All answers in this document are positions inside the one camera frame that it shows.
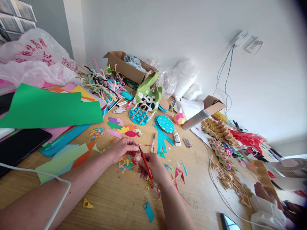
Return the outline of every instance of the green panda bag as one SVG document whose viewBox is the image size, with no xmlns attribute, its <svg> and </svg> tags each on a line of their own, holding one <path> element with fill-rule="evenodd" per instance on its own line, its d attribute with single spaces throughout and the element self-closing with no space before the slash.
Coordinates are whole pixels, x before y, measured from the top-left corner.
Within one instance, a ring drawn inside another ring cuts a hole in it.
<svg viewBox="0 0 307 230">
<path fill-rule="evenodd" d="M 150 87 L 156 83 L 158 78 L 159 74 L 153 72 L 142 84 L 140 84 L 133 99 L 133 104 L 137 104 L 139 107 L 147 110 L 148 112 L 157 112 L 161 100 L 162 86 L 156 87 L 154 89 L 154 93 L 151 91 Z"/>
</svg>

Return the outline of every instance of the thermos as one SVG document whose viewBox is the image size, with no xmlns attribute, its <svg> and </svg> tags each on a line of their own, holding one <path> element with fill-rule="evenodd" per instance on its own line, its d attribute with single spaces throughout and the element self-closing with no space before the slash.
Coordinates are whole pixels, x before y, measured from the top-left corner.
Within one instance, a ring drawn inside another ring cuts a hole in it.
<svg viewBox="0 0 307 230">
<path fill-rule="evenodd" d="M 183 130 L 188 130 L 210 117 L 211 115 L 206 110 L 201 110 L 194 117 L 188 119 L 181 127 Z"/>
</svg>

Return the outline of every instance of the glue bottle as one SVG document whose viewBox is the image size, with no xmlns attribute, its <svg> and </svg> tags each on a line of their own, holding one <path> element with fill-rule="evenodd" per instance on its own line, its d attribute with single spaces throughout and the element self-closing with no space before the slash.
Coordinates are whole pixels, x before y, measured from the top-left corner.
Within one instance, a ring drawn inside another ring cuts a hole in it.
<svg viewBox="0 0 307 230">
<path fill-rule="evenodd" d="M 174 132 L 174 140 L 176 146 L 181 146 L 180 137 L 176 130 Z"/>
</svg>

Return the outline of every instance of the electrical outlet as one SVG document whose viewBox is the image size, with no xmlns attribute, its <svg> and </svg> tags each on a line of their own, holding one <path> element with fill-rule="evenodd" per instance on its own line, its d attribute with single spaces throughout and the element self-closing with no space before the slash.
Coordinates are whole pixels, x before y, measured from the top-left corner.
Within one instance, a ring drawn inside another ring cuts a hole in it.
<svg viewBox="0 0 307 230">
<path fill-rule="evenodd" d="M 235 47 L 240 46 L 243 41 L 245 41 L 249 37 L 247 31 L 241 30 L 230 42 L 230 44 L 234 45 Z"/>
<path fill-rule="evenodd" d="M 252 41 L 246 48 L 245 50 L 248 53 L 254 53 L 256 51 L 258 51 L 260 49 L 260 47 L 262 46 L 263 41 L 259 41 L 257 39 L 255 39 L 254 41 Z"/>
</svg>

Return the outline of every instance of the right hand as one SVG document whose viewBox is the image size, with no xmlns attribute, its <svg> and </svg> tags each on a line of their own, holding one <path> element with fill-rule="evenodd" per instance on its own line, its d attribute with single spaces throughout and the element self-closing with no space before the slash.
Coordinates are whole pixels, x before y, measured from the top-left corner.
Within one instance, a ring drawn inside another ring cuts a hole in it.
<svg viewBox="0 0 307 230">
<path fill-rule="evenodd" d="M 145 153 L 145 158 L 147 164 L 150 168 L 153 179 L 157 182 L 158 185 L 163 186 L 171 184 L 172 180 L 170 179 L 164 165 L 159 159 L 159 156 L 156 153 Z M 148 171 L 146 165 L 141 156 L 137 156 L 135 160 L 138 162 L 138 173 L 140 173 L 140 178 L 146 179 L 148 177 Z"/>
</svg>

